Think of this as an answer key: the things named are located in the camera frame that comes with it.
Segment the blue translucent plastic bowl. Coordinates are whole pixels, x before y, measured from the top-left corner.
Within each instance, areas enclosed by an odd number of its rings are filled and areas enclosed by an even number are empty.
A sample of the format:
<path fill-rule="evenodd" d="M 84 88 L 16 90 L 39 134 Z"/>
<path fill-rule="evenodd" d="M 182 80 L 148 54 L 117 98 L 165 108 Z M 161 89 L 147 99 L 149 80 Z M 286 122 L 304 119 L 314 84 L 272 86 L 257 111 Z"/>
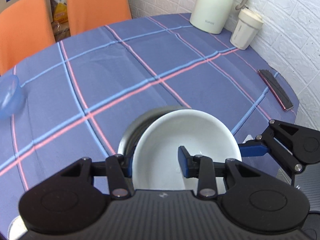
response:
<path fill-rule="evenodd" d="M 1 120 L 20 111 L 24 103 L 24 92 L 17 75 L 1 77 Z"/>

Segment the blue plaid tablecloth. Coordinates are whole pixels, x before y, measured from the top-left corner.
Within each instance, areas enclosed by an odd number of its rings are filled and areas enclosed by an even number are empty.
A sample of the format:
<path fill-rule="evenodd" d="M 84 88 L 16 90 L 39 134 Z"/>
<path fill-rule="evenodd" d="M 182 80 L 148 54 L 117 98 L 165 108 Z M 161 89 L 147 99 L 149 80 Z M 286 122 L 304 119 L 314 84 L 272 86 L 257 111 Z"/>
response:
<path fill-rule="evenodd" d="M 25 191 L 82 157 L 115 154 L 129 124 L 151 109 L 207 112 L 238 142 L 270 119 L 294 122 L 299 101 L 280 71 L 271 73 L 293 102 L 289 111 L 258 74 L 268 63 L 230 36 L 194 28 L 188 14 L 137 18 L 69 37 L 9 70 L 26 99 L 1 121 L 1 233 Z"/>

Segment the cream travel cup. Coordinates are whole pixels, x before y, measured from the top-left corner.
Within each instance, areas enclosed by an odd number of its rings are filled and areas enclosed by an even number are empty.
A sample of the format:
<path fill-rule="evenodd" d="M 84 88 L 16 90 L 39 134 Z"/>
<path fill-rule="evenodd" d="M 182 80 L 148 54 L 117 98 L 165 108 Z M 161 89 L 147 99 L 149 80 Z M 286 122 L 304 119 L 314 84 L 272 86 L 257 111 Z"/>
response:
<path fill-rule="evenodd" d="M 259 14 L 248 8 L 241 9 L 230 38 L 231 44 L 240 50 L 246 50 L 263 24 L 263 18 Z"/>

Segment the cream thermos jug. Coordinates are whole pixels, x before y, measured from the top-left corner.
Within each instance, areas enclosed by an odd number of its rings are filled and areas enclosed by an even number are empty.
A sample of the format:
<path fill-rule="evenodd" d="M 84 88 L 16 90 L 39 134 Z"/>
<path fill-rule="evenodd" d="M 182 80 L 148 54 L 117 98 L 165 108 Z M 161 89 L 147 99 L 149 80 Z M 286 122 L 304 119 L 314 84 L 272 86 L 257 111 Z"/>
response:
<path fill-rule="evenodd" d="M 242 0 L 235 6 L 242 9 L 248 0 Z M 220 34 L 232 10 L 234 0 L 196 0 L 190 16 L 190 23 L 211 34 Z"/>

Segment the white bowl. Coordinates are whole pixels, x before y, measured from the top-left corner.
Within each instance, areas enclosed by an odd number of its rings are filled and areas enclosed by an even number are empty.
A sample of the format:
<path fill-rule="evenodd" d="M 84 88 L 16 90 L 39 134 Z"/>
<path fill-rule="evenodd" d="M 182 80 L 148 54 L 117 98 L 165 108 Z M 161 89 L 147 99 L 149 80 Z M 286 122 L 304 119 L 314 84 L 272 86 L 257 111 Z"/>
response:
<path fill-rule="evenodd" d="M 212 115 L 182 109 L 154 121 L 139 139 L 132 162 L 136 190 L 197 190 L 198 179 L 184 178 L 178 148 L 190 155 L 204 155 L 223 163 L 241 160 L 239 146 L 230 130 Z"/>

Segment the orange chair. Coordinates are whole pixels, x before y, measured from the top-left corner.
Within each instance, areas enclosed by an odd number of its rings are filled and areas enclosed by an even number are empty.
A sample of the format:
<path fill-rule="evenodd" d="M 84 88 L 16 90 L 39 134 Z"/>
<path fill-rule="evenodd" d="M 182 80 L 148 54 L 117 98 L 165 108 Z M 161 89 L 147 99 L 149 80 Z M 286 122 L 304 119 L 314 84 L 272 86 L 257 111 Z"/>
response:
<path fill-rule="evenodd" d="M 19 0 L 1 12 L 1 74 L 55 43 L 46 0 Z"/>
<path fill-rule="evenodd" d="M 67 0 L 67 12 L 72 36 L 132 18 L 128 0 Z"/>

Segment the gold rimmed white plate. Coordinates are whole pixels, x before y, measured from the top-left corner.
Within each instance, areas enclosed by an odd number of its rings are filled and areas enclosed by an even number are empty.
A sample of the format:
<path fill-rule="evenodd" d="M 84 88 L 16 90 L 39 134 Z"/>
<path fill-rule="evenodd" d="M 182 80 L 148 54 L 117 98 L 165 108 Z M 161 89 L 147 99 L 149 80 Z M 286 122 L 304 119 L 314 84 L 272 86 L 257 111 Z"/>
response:
<path fill-rule="evenodd" d="M 21 216 L 14 218 L 8 228 L 8 240 L 20 239 L 28 229 L 26 228 L 24 221 Z"/>

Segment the left orange chair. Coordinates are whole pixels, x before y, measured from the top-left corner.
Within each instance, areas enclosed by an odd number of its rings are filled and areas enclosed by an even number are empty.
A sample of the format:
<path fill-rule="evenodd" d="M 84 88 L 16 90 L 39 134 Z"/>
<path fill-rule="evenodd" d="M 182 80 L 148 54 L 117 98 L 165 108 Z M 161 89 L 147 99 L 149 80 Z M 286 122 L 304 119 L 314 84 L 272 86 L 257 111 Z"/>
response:
<path fill-rule="evenodd" d="M 19 0 L 1 12 L 1 74 L 55 43 L 46 0 Z"/>

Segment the right orange chair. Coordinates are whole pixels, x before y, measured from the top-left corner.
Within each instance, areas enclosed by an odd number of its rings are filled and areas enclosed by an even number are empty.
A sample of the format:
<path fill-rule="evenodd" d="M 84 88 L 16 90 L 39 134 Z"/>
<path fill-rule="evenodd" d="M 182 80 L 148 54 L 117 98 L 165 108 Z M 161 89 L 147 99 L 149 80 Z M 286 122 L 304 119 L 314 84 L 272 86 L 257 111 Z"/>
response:
<path fill-rule="evenodd" d="M 72 36 L 132 18 L 128 0 L 67 0 L 67 12 Z"/>

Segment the stainless steel bowl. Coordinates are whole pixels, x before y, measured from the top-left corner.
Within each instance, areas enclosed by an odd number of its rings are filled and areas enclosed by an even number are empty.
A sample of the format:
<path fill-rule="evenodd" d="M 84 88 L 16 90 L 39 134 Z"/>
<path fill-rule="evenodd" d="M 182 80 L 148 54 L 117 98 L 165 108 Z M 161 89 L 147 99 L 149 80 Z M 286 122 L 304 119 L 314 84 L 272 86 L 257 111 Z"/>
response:
<path fill-rule="evenodd" d="M 188 109 L 183 106 L 165 106 L 151 109 L 136 118 L 125 130 L 119 143 L 118 154 L 128 155 L 136 147 L 146 129 L 161 116 L 170 112 Z"/>

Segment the dark red smartphone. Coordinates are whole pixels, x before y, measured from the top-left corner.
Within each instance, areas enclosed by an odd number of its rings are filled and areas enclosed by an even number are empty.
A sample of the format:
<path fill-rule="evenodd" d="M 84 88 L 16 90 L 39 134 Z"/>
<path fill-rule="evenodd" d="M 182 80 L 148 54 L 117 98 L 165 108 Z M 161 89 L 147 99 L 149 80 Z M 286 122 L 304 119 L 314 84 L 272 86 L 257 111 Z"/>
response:
<path fill-rule="evenodd" d="M 281 87 L 276 78 L 272 75 L 272 73 L 269 70 L 260 69 L 258 70 L 258 74 L 264 81 L 264 83 L 267 85 L 269 90 L 272 92 L 282 109 L 285 112 L 293 109 L 293 103 L 291 102 L 289 96 Z"/>

